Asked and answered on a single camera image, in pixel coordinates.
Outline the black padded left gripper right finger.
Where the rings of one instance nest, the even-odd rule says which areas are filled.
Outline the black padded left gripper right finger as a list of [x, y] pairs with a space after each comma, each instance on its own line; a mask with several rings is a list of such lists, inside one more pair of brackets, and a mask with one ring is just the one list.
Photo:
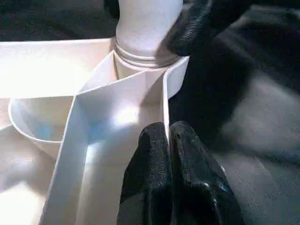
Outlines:
[[177, 121], [170, 132], [175, 224], [244, 224], [224, 171], [194, 129]]

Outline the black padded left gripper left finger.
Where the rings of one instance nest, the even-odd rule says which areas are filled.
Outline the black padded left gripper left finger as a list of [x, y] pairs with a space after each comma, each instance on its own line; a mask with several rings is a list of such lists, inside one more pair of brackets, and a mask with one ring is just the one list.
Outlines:
[[155, 122], [141, 131], [138, 146], [125, 169], [117, 224], [169, 225], [172, 186], [165, 126]]

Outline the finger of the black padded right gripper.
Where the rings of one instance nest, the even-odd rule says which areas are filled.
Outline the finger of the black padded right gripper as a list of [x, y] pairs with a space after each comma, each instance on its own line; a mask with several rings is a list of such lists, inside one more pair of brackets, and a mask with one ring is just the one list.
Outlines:
[[206, 45], [225, 28], [219, 25], [223, 0], [196, 0], [184, 10], [164, 38], [166, 49], [178, 56], [189, 56]]

